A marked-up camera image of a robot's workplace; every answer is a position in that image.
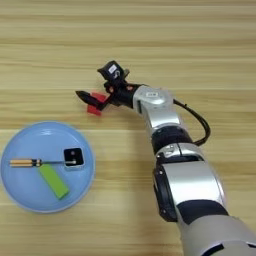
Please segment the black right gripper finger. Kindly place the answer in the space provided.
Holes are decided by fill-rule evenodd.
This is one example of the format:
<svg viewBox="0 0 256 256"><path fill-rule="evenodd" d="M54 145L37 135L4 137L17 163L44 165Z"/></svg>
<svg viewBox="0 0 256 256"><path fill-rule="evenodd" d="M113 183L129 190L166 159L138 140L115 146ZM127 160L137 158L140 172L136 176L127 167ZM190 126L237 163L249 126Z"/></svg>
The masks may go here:
<svg viewBox="0 0 256 256"><path fill-rule="evenodd" d="M111 102L109 100L105 100L104 102L100 102L98 110L102 112Z"/></svg>
<svg viewBox="0 0 256 256"><path fill-rule="evenodd" d="M88 105L94 107L102 107L104 105L104 102L99 101L97 98L93 97L86 91L76 91L76 95Z"/></svg>

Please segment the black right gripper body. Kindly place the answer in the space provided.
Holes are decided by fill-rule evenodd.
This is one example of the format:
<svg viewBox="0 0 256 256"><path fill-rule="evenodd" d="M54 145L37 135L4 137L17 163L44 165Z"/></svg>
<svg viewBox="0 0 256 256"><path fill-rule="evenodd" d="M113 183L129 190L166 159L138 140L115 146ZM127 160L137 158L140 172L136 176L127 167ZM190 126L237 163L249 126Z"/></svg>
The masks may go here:
<svg viewBox="0 0 256 256"><path fill-rule="evenodd" d="M138 90L138 84L121 83L112 85L110 82L104 84L106 92L109 94L108 102L115 106L124 105L133 107L133 96Z"/></svg>

